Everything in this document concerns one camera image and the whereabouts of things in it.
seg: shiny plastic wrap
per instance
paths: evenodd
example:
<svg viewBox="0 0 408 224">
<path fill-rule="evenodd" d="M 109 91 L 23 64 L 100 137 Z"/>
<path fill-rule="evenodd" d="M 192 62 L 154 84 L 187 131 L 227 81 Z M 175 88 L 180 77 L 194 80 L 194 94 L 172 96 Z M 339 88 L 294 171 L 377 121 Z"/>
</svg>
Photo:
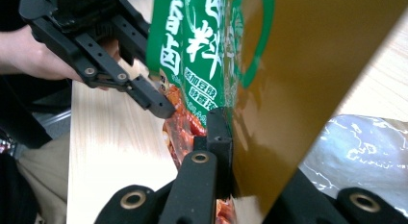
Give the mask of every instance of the shiny plastic wrap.
<svg viewBox="0 0 408 224">
<path fill-rule="evenodd" d="M 408 123 L 358 115 L 331 118 L 301 171 L 321 192 L 361 187 L 408 216 Z"/>
</svg>

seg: bolt hole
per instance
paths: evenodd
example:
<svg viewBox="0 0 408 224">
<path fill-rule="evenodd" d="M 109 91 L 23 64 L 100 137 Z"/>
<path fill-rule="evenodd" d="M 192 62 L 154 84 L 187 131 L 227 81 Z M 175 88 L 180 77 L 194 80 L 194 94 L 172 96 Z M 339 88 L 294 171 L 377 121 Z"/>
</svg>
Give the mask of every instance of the bolt hole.
<svg viewBox="0 0 408 224">
<path fill-rule="evenodd" d="M 120 206 L 126 210 L 136 209 L 146 201 L 146 194 L 141 190 L 129 192 L 120 200 Z"/>
<path fill-rule="evenodd" d="M 357 202 L 363 206 L 370 207 L 370 208 L 374 206 L 374 204 L 370 200 L 363 198 L 363 197 L 357 198 Z"/>
<path fill-rule="evenodd" d="M 353 193 L 350 195 L 351 202 L 359 209 L 366 212 L 379 212 L 381 210 L 375 200 L 363 193 Z"/>
<path fill-rule="evenodd" d="M 202 153 L 194 154 L 192 156 L 192 161 L 196 163 L 205 163 L 208 161 L 208 156 Z"/>
<path fill-rule="evenodd" d="M 87 68 L 87 69 L 85 69 L 85 74 L 87 74 L 87 75 L 92 75 L 93 73 L 95 73 L 95 69 L 93 69 L 93 68 Z"/>
<path fill-rule="evenodd" d="M 128 197 L 127 199 L 126 199 L 126 202 L 127 203 L 131 203 L 131 204 L 135 204 L 135 203 L 138 203 L 140 201 L 140 196 L 138 196 L 138 195 L 132 195 L 132 196 L 130 196 L 130 197 Z"/>
<path fill-rule="evenodd" d="M 118 74 L 117 75 L 117 79 L 119 79 L 119 80 L 126 80 L 127 79 L 127 75 L 126 74 L 124 74 L 124 73 L 120 73 L 120 74 Z"/>
</svg>

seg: wooden table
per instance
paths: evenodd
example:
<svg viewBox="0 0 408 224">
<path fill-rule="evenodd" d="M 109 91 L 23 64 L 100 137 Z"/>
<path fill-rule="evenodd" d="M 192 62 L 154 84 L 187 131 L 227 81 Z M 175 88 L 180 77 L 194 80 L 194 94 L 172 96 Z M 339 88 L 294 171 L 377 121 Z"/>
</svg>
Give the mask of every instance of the wooden table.
<svg viewBox="0 0 408 224">
<path fill-rule="evenodd" d="M 408 121 L 408 9 L 336 113 Z"/>
<path fill-rule="evenodd" d="M 408 13 L 335 114 L 408 121 L 407 66 Z M 92 223 L 123 187 L 136 184 L 158 189 L 175 177 L 176 169 L 162 140 L 162 123 L 125 93 L 75 83 L 68 223 Z"/>
</svg>

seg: snack package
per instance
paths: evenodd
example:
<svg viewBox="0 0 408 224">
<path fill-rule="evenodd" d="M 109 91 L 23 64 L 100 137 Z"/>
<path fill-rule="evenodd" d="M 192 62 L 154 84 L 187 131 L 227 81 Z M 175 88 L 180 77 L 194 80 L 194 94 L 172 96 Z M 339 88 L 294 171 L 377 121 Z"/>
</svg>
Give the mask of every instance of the snack package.
<svg viewBox="0 0 408 224">
<path fill-rule="evenodd" d="M 332 117 L 299 166 L 315 187 L 336 198 L 367 189 L 408 217 L 408 123 L 342 114 Z"/>
<path fill-rule="evenodd" d="M 155 0 L 147 48 L 151 77 L 175 106 L 165 121 L 179 167 L 193 137 L 206 136 L 207 112 L 232 108 L 241 56 L 241 0 Z M 217 201 L 217 223 L 234 222 L 231 201 Z"/>
</svg>

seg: black bracket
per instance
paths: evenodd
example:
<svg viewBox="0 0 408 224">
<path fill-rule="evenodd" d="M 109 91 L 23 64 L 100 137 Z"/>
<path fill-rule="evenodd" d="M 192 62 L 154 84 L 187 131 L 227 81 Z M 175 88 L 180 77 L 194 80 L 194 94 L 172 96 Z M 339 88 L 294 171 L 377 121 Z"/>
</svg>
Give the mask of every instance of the black bracket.
<svg viewBox="0 0 408 224">
<path fill-rule="evenodd" d="M 224 108 L 207 115 L 207 136 L 194 139 L 177 178 L 154 192 L 129 186 L 118 191 L 95 223 L 214 223 L 216 199 L 231 194 L 233 143 Z"/>
<path fill-rule="evenodd" d="M 103 38 L 116 38 L 123 60 L 145 64 L 150 26 L 127 0 L 21 0 L 19 10 L 36 40 L 74 68 L 89 87 L 125 91 L 160 118 L 175 112 L 143 76 L 131 80 L 98 44 Z"/>
<path fill-rule="evenodd" d="M 265 224 L 408 224 L 402 213 L 362 188 L 340 190 L 336 199 L 318 191 L 297 169 L 270 209 Z"/>
</svg>

